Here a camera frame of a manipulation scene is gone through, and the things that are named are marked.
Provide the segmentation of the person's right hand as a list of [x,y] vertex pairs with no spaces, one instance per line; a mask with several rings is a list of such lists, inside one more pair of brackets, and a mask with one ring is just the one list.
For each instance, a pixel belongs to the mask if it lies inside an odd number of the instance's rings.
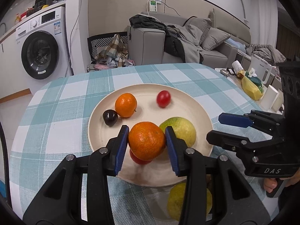
[[[292,177],[286,179],[286,187],[291,186],[299,182],[300,180],[300,170],[298,170]],[[265,178],[263,182],[263,188],[268,192],[271,193],[276,187],[278,182],[274,178]]]

